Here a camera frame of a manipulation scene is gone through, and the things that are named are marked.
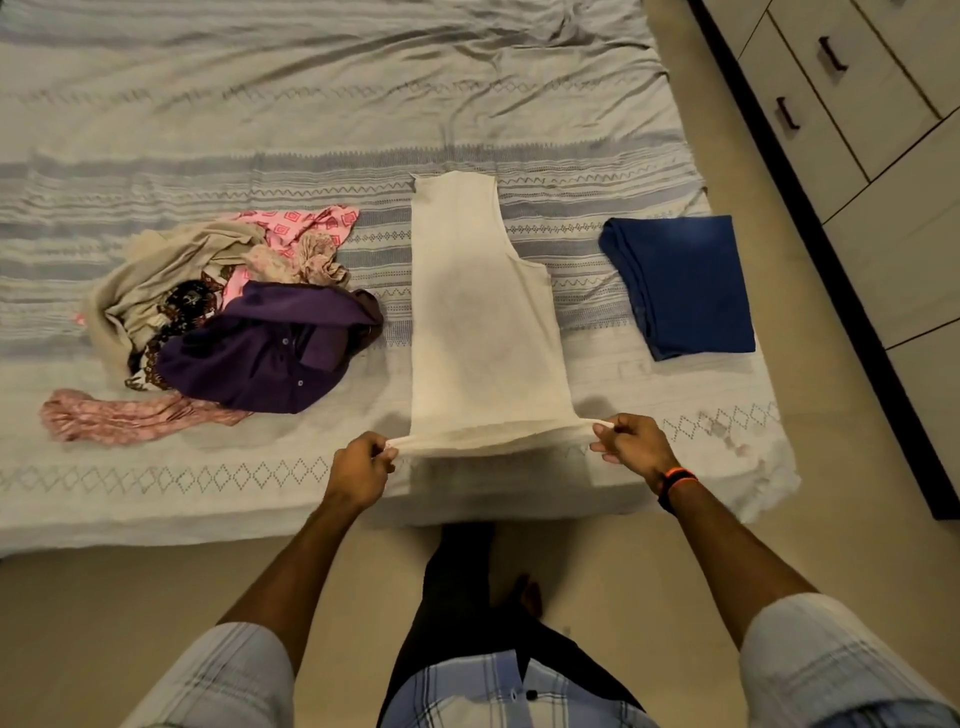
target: bracelet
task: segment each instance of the bracelet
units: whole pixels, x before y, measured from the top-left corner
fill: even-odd
[[[673,510],[673,505],[670,503],[670,489],[683,480],[696,479],[697,476],[686,468],[671,468],[664,473],[663,485],[660,486],[660,495],[657,498],[657,503],[660,504],[660,508],[669,513],[671,516],[676,516],[677,514]]]

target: person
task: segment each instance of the person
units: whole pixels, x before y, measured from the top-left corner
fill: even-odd
[[[740,650],[751,725],[960,725],[923,677],[683,471],[654,420],[610,422],[596,427],[590,448],[642,476],[679,521]],[[125,726],[293,725],[317,601],[337,547],[393,471],[396,451],[385,447],[367,432],[337,451],[323,501],[300,532]],[[444,526],[378,725],[656,726],[630,691],[536,619],[536,590],[522,579],[507,603],[491,606],[491,538],[491,524]]]

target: white tank top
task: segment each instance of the white tank top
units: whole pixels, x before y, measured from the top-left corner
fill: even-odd
[[[413,404],[403,455],[495,455],[595,439],[566,383],[545,266],[521,259],[496,180],[417,179]]]

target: bed sheet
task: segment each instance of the bed sheet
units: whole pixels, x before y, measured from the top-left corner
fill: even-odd
[[[0,549],[290,533],[358,432],[406,434],[413,175],[496,175],[553,279],[583,417],[658,419],[740,518],[798,485],[759,349],[654,363],[600,253],[610,216],[709,214],[639,0],[6,0],[0,7]],[[338,259],[382,339],[307,411],[106,449],[52,442],[59,387],[111,389],[74,321],[144,229],[357,206]],[[375,524],[652,506],[583,449],[403,463]]]

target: floor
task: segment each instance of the floor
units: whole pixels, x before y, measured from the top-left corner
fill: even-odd
[[[755,325],[804,486],[756,533],[960,703],[960,523],[934,522],[684,0],[647,0],[718,213],[733,215]],[[494,587],[532,569],[546,621],[664,728],[745,725],[736,652],[677,525],[658,514],[512,524]],[[297,686],[298,725],[371,726],[434,531],[349,534]],[[0,565],[0,722],[118,723],[282,539],[91,548]]]

